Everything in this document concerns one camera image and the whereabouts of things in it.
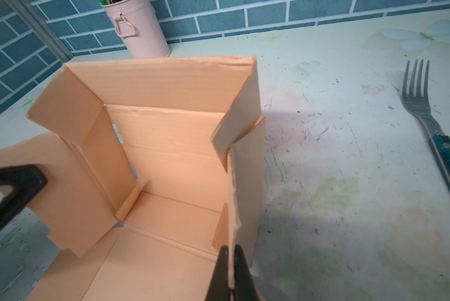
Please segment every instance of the table surface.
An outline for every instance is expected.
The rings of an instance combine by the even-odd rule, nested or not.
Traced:
[[[255,55],[266,124],[264,206],[252,264],[270,300],[450,300],[450,194],[400,100],[408,60],[431,61],[433,116],[450,136],[450,44],[401,48],[450,10],[172,44],[172,56]],[[130,58],[127,51],[73,61]],[[0,148],[46,130],[0,115]],[[29,210],[0,233],[0,299],[24,300],[58,249]]]

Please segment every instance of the pink metal container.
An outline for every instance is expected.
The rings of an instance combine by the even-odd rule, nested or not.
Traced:
[[[132,57],[144,59],[170,55],[149,0],[123,0],[102,7]]]

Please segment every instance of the metal fork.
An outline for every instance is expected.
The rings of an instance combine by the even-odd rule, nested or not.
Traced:
[[[424,75],[424,91],[421,88],[422,66],[424,60],[421,60],[419,72],[417,76],[416,93],[414,94],[414,81],[416,78],[417,60],[412,69],[409,94],[407,91],[407,81],[409,75],[409,63],[406,65],[404,74],[404,84],[402,86],[402,104],[409,113],[417,117],[424,125],[430,139],[431,148],[433,149],[436,161],[443,173],[444,179],[450,190],[450,138],[445,136],[438,122],[431,116],[431,106],[429,105],[429,97],[427,95],[427,79],[429,77],[429,61],[427,61],[426,71]]]

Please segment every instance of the tile wall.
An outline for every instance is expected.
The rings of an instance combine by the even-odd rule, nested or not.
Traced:
[[[98,0],[29,0],[74,55],[125,49]],[[168,43],[450,8],[450,0],[152,0]],[[0,0],[0,113],[60,67]]]
[[[0,114],[60,66],[51,51],[0,0]]]

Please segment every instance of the cardboard box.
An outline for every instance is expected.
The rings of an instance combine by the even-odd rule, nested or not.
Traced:
[[[222,245],[251,264],[265,136],[255,57],[66,63],[27,117],[51,132],[0,150],[0,167],[40,167],[48,184],[29,208],[63,250],[28,300],[201,300]]]

